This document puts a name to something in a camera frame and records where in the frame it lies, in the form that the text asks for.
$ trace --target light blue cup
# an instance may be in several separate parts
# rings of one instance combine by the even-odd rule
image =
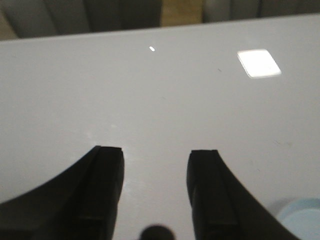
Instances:
[[[294,200],[276,218],[299,239],[320,240],[320,198]]]

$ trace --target floor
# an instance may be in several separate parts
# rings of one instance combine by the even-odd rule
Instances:
[[[201,23],[202,2],[203,0],[162,0],[161,26]],[[0,41],[16,38],[15,32],[0,10]]]
[[[203,0],[162,0],[162,3],[162,27],[202,22]]]

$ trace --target black device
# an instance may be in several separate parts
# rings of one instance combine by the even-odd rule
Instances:
[[[121,148],[95,146],[52,180],[0,204],[0,240],[111,240],[123,180]],[[298,240],[217,150],[191,152],[186,182],[196,240]],[[139,237],[174,238],[164,226],[147,227]]]

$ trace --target glossy surface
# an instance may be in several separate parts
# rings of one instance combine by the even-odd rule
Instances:
[[[193,240],[189,153],[218,149],[273,214],[320,194],[320,15],[0,43],[0,201],[122,147],[114,240]],[[251,79],[237,52],[281,75]]]

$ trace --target white table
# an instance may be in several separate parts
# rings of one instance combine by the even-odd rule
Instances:
[[[251,79],[237,51],[282,74]],[[122,147],[114,240],[193,240],[189,153],[218,149],[271,213],[320,195],[320,15],[0,42],[0,201]]]

